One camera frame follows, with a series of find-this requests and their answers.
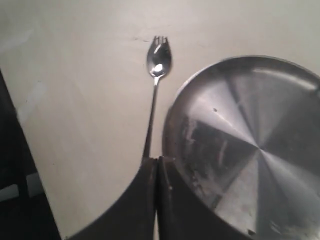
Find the dark object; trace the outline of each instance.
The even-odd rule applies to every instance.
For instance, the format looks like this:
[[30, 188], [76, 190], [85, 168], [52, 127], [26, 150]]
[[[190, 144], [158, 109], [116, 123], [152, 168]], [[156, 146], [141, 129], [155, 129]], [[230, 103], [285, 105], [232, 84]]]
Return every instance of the dark object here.
[[117, 202], [73, 240], [152, 240], [155, 224], [157, 160], [142, 161], [140, 169]]
[[161, 240], [248, 240], [212, 213], [168, 157], [142, 161], [120, 199], [72, 240], [153, 240], [155, 206]]

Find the utensil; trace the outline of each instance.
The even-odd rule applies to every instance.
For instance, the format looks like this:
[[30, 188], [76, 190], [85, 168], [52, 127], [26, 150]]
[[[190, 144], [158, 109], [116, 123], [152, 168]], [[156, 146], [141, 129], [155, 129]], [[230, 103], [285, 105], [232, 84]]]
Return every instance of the utensil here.
[[155, 115], [155, 104], [158, 92], [158, 83], [160, 78], [164, 77], [170, 71], [172, 65], [171, 63], [171, 50], [167, 37], [155, 36], [146, 57], [146, 66], [148, 72], [154, 78], [154, 87], [149, 125], [147, 129], [142, 155], [144, 158], [148, 158], [150, 156], [151, 136]]
[[179, 90], [163, 155], [212, 212], [254, 239], [317, 239], [320, 78], [292, 62], [241, 56]]

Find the white surface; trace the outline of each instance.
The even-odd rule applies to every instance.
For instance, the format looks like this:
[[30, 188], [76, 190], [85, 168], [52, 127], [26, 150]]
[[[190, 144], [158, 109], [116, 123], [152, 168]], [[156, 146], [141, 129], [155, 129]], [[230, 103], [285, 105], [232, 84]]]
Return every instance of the white surface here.
[[138, 170], [154, 35], [168, 36], [174, 63], [159, 86], [156, 157], [176, 91], [203, 67], [260, 54], [320, 74], [319, 7], [317, 0], [0, 0], [0, 68], [24, 113], [61, 236], [100, 216]]

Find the brushed metal surface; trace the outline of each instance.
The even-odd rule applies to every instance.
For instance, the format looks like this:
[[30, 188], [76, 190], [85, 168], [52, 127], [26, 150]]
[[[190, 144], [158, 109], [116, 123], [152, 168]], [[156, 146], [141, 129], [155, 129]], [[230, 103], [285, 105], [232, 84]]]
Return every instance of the brushed metal surface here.
[[163, 132], [191, 189], [262, 240], [320, 238], [319, 77], [285, 60], [240, 56], [182, 86]]

